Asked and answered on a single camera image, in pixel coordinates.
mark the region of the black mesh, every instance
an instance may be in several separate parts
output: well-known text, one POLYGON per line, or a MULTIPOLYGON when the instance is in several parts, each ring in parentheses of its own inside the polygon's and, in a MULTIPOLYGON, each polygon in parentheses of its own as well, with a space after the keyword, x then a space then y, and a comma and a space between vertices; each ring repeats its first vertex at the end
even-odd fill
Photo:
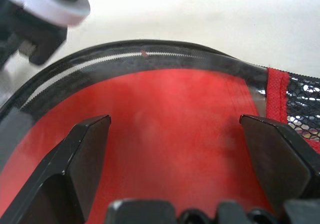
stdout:
POLYGON ((320 141, 320 79, 290 75, 287 120, 298 134, 320 141))

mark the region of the white background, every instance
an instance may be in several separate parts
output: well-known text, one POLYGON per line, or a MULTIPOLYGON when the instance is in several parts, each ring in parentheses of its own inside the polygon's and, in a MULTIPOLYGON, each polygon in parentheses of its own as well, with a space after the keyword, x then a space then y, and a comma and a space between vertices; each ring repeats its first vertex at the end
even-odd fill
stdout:
MULTIPOLYGON (((161 39, 202 44, 257 65, 320 77, 320 0, 89 1, 91 15, 69 29, 66 44, 47 65, 102 43, 161 39)), ((2 92, 15 91, 40 69, 23 57, 11 58, 0 74, 2 92)))

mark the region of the white surface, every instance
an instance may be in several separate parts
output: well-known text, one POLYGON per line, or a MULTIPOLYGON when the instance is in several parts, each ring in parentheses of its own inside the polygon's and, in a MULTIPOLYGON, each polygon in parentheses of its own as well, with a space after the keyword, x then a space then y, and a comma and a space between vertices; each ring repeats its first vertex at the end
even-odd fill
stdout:
MULTIPOLYGON (((86 47, 129 39, 194 42, 241 60, 320 77, 320 0, 89 0, 52 63, 86 47)), ((12 90, 40 69, 12 58, 12 90)))
POLYGON ((80 24, 90 13, 88 0, 11 0, 29 13, 57 26, 80 24))

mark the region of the red fabric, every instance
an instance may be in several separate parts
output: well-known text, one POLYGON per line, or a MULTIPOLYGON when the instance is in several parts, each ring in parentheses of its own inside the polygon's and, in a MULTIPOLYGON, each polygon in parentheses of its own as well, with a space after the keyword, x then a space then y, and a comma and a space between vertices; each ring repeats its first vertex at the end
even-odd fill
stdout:
POLYGON ((0 176, 0 214, 73 125, 109 114, 105 162, 88 223, 103 223, 111 201, 161 198, 177 214, 214 215, 235 199, 271 209, 247 151, 241 114, 258 115, 245 81, 203 70, 156 70, 102 81, 51 109, 17 146, 0 176))
MULTIPOLYGON (((288 124, 287 121, 287 88, 289 74, 280 70, 268 68, 268 84, 266 88, 266 117, 288 124)), ((314 140, 305 141, 320 154, 320 143, 314 140)))

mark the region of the red mesh edge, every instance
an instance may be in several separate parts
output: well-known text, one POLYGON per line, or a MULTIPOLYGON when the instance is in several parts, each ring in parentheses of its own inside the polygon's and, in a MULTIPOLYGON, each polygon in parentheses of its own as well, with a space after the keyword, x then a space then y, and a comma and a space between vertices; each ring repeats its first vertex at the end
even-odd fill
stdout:
MULTIPOLYGON (((266 88, 266 117, 287 124, 287 88, 290 75, 287 72, 268 68, 268 84, 266 88)), ((319 142, 305 141, 320 154, 319 142)))

